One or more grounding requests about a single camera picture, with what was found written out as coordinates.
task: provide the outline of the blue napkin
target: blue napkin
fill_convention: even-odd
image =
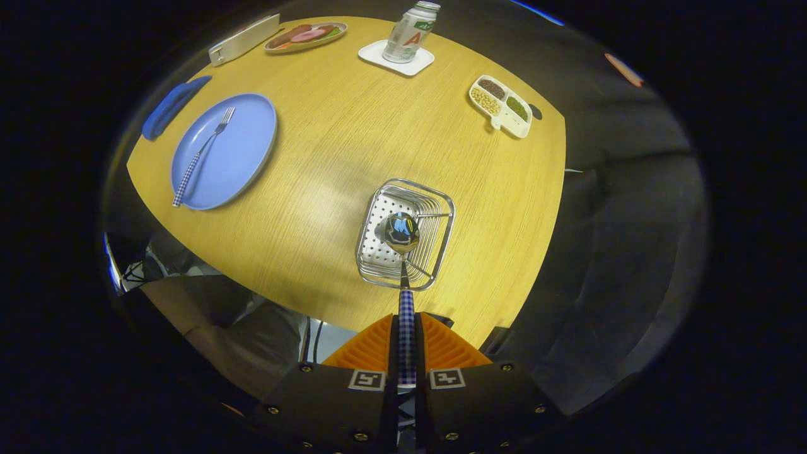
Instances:
[[[174,87],[143,123],[143,137],[150,141],[157,139],[171,120],[210,79],[211,76],[202,76]]]

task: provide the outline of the dark background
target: dark background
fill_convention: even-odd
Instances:
[[[796,155],[804,122],[798,91],[790,90],[803,79],[798,8],[626,0],[536,6],[617,50],[669,102],[701,152],[715,216],[705,283],[679,335],[630,389],[541,448],[795,452],[804,355],[796,350],[791,263],[805,236],[797,222],[805,167]],[[15,119],[6,125],[5,201],[15,203],[7,219],[20,226],[9,241],[16,259],[6,254],[13,285],[2,318],[12,421],[2,438],[11,450],[265,451],[149,369],[111,312],[94,253],[104,160],[127,114],[208,30],[237,27],[267,7],[18,2],[4,19],[9,45],[23,50],[11,62],[6,92]]]

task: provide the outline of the fork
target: fork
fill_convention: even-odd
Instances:
[[[182,176],[182,181],[179,183],[179,188],[177,189],[177,195],[174,196],[174,202],[172,203],[172,205],[175,208],[182,203],[182,197],[185,195],[185,190],[188,187],[190,176],[194,173],[194,169],[196,168],[196,164],[199,162],[199,157],[202,156],[204,148],[207,146],[208,143],[210,143],[211,140],[213,140],[213,137],[216,137],[222,133],[224,128],[227,127],[227,123],[230,122],[232,114],[235,111],[236,111],[235,107],[227,108],[227,111],[224,112],[224,117],[222,117],[221,122],[219,122],[219,125],[215,127],[215,131],[213,132],[213,134],[207,138],[207,140],[204,142],[204,145],[202,145],[202,148],[199,150],[198,153],[196,153],[194,158],[190,161],[188,170],[185,170],[185,174]]]

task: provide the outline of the perforated metal tray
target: perforated metal tray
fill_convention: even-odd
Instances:
[[[409,213],[417,221],[420,242],[407,256],[407,269],[411,289],[425,290],[440,272],[456,218],[454,202],[442,192],[406,179],[391,179],[375,192],[359,233],[356,263],[365,281],[390,288],[400,288],[401,257],[384,242],[383,229],[396,212]]]

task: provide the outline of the bottle cap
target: bottle cap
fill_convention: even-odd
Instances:
[[[426,11],[439,11],[440,5],[431,2],[418,2],[415,4],[415,8]]]

